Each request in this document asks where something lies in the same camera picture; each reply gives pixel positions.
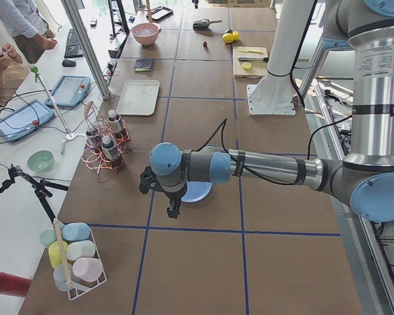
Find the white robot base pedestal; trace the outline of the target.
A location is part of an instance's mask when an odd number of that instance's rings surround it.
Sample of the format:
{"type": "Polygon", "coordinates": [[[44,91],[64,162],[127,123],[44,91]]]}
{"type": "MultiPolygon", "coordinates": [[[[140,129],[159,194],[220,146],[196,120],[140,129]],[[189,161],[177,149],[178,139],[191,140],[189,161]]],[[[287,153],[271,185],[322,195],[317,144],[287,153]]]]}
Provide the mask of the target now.
{"type": "Polygon", "coordinates": [[[283,2],[267,74],[257,85],[248,85],[248,107],[252,116],[296,114],[292,102],[292,69],[311,23],[315,0],[283,2]]]}

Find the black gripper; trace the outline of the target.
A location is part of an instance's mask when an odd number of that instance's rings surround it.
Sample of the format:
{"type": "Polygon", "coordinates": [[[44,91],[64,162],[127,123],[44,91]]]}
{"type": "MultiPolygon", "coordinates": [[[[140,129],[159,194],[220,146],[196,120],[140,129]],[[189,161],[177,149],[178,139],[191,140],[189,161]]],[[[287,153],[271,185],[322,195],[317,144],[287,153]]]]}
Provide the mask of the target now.
{"type": "Polygon", "coordinates": [[[171,219],[177,219],[180,213],[181,198],[186,194],[186,186],[164,186],[164,194],[169,198],[167,215],[171,219]]]}

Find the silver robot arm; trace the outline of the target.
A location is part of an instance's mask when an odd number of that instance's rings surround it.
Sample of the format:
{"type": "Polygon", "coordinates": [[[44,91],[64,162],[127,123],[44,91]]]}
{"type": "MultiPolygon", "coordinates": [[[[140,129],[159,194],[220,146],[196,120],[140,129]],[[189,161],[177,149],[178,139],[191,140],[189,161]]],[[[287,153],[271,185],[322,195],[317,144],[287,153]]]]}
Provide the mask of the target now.
{"type": "Polygon", "coordinates": [[[142,193],[163,192],[167,214],[179,215],[189,182],[255,177],[306,185],[372,222],[394,220],[394,1],[328,1],[322,42],[355,50],[351,149],[340,161],[303,160],[225,147],[180,150],[165,142],[150,153],[142,193]]]}

